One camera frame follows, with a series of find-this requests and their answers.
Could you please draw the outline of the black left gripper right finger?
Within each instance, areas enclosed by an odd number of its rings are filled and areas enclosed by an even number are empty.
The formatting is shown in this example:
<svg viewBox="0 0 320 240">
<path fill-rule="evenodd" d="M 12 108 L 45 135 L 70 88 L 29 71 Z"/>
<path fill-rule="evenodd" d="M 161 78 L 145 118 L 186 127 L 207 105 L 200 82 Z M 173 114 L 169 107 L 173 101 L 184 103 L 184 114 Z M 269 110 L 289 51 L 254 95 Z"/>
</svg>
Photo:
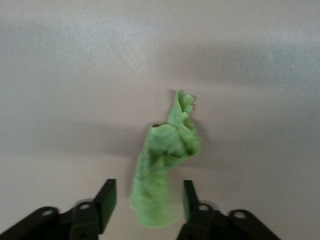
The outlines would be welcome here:
<svg viewBox="0 0 320 240">
<path fill-rule="evenodd" d="M 200 202 L 191 180 L 183 181 L 185 224 L 178 240 L 279 240 L 254 214 L 235 209 L 222 214 L 210 204 Z"/>
</svg>

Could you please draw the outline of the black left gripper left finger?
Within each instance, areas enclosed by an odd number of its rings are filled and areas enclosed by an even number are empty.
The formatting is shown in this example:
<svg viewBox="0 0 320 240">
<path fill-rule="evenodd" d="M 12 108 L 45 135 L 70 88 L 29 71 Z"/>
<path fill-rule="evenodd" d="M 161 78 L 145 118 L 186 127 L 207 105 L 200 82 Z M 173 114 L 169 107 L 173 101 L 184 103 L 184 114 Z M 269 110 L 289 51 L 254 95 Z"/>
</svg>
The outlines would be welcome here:
<svg viewBox="0 0 320 240">
<path fill-rule="evenodd" d="M 60 213 L 41 207 L 0 234 L 2 240 L 98 240 L 117 202 L 117 182 L 107 179 L 93 199 L 84 199 Z"/>
</svg>

